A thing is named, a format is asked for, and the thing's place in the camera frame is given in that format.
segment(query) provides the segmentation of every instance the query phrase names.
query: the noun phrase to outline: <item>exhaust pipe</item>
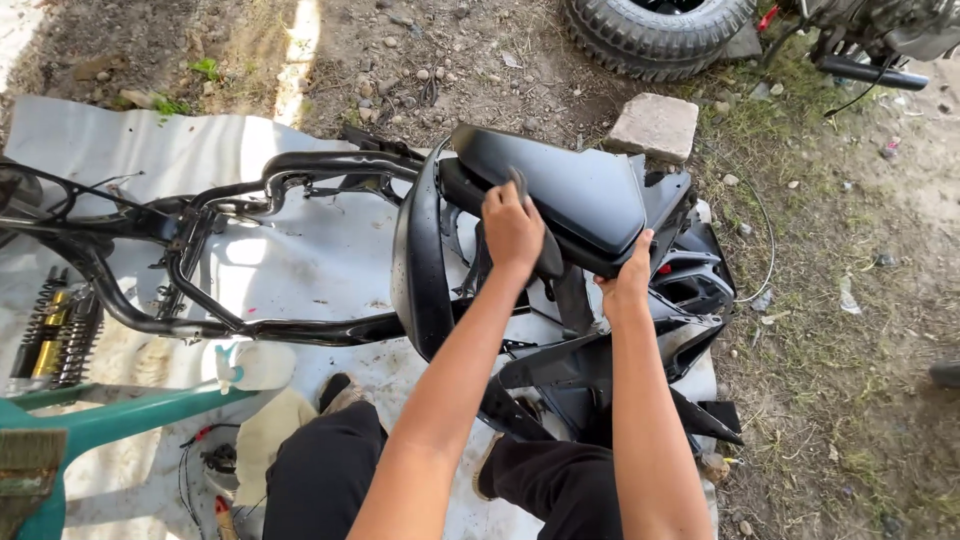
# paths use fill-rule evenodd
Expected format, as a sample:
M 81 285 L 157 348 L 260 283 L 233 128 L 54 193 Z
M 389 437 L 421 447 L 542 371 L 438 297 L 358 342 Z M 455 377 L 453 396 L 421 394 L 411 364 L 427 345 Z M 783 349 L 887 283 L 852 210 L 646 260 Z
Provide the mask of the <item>exhaust pipe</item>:
M 869 63 L 860 63 L 849 58 L 836 55 L 823 56 L 815 62 L 817 69 L 824 73 L 829 73 L 836 77 L 853 79 L 863 83 L 876 83 L 880 86 L 890 88 L 899 88 L 901 90 L 919 91 L 926 88 L 930 82 L 923 75 L 914 75 L 912 73 L 902 73 Z

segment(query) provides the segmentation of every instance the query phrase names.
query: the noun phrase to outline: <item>hand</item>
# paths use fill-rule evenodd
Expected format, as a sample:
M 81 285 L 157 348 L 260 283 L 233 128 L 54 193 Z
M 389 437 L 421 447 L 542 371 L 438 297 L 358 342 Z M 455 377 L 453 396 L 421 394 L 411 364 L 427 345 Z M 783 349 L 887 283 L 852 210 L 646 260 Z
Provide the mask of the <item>hand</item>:
M 634 254 L 612 280 L 594 276 L 593 282 L 603 291 L 603 311 L 612 327 L 648 309 L 647 283 L 650 282 L 650 240 L 653 229 L 640 233 L 634 243 Z
M 487 247 L 495 270 L 526 283 L 543 249 L 545 225 L 530 197 L 520 201 L 516 184 L 507 182 L 487 192 L 481 213 Z

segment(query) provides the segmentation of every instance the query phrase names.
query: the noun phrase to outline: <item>black pants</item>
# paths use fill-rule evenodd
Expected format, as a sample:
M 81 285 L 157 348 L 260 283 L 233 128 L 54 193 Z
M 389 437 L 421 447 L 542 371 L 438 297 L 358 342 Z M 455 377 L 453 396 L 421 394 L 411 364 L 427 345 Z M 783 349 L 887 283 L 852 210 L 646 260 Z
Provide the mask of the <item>black pants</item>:
M 385 443 L 376 409 L 366 402 L 297 430 L 267 471 L 264 540 L 346 538 Z M 504 437 L 481 482 L 543 520 L 540 540 L 623 537 L 607 449 Z

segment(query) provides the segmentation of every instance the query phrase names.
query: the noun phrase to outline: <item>wheel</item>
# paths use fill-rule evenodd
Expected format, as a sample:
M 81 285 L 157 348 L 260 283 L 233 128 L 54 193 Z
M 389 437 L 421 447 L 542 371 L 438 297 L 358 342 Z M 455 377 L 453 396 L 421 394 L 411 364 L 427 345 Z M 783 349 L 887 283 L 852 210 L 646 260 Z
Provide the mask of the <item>wheel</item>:
M 10 158 L 0 156 L 0 161 L 12 162 Z M 30 217 L 27 214 L 10 208 L 9 198 L 31 207 L 38 207 L 43 202 L 43 186 L 40 180 L 32 174 L 0 170 L 0 215 L 10 217 Z M 0 229 L 0 248 L 6 246 L 16 237 L 16 233 Z
M 960 388 L 960 358 L 943 358 L 930 365 L 930 378 L 941 386 Z
M 610 71 L 678 81 L 713 63 L 756 0 L 562 0 L 577 46 Z

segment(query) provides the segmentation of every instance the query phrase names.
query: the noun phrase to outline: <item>motorcycle frame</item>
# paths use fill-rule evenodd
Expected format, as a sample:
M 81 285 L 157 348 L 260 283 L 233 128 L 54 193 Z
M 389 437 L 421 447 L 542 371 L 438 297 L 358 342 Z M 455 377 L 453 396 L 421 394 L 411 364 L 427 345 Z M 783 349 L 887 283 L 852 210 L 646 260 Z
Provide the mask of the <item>motorcycle frame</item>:
M 189 340 L 223 339 L 236 336 L 325 347 L 352 347 L 405 336 L 395 312 L 349 321 L 302 319 L 261 319 L 244 321 L 208 296 L 190 279 L 200 261 L 206 240 L 223 230 L 225 218 L 240 220 L 268 217 L 278 213 L 293 187 L 304 186 L 304 197 L 333 196 L 343 192 L 368 192 L 398 206 L 402 202 L 391 187 L 391 179 L 412 182 L 423 160 L 409 151 L 289 153 L 277 156 L 255 182 L 213 187 L 196 195 L 173 196 L 138 204 L 71 182 L 64 178 L 13 162 L 10 168 L 35 175 L 63 189 L 66 197 L 51 208 L 52 213 L 27 209 L 35 219 L 0 216 L 0 228 L 25 234 L 64 258 L 86 279 L 107 312 L 124 326 L 136 331 Z M 345 176 L 340 187 L 313 187 L 313 183 Z M 112 201 L 113 214 L 70 218 L 81 194 Z M 263 193 L 264 199 L 239 199 Z M 138 309 L 127 300 L 107 263 L 113 240 L 127 238 L 149 241 L 163 247 L 163 257 L 154 268 L 166 270 L 168 286 L 157 292 L 163 297 L 156 315 Z M 186 297 L 203 308 L 213 320 L 180 318 L 181 300 Z M 452 302 L 459 320 L 472 297 Z M 529 312 L 526 295 L 521 295 L 514 315 Z

